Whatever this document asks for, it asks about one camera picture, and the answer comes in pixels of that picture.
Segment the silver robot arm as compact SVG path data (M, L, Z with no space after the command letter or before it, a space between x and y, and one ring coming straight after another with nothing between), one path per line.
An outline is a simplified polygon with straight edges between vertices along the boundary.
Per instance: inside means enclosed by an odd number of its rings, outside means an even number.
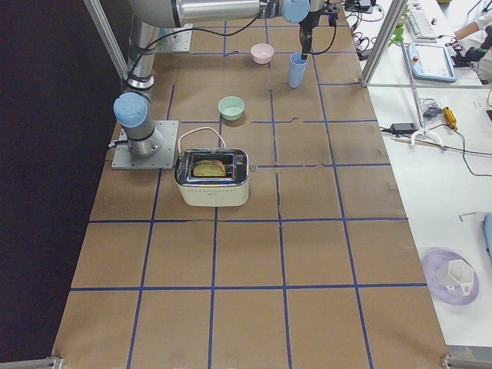
M155 41L159 28L137 16L132 18L127 72L113 111L128 139L128 150L137 158L152 156L161 147L162 136L150 116Z

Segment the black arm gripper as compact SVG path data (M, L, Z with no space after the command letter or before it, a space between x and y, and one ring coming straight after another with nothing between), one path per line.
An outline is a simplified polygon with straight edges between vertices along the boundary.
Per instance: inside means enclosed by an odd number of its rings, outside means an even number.
M306 60L311 53L312 28L310 27L318 27L322 15L327 16L329 26L335 27L340 11L337 4L331 4L328 0L309 0L309 5L307 26L301 25L299 31L302 60Z

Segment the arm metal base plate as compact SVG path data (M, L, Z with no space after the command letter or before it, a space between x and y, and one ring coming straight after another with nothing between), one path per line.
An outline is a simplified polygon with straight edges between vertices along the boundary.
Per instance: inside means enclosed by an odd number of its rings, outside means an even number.
M132 141L122 128L115 142L111 167L115 170L172 169L178 140L178 121L153 121L154 132L144 141Z
M190 52L192 31L180 32L156 43L155 54L185 54Z

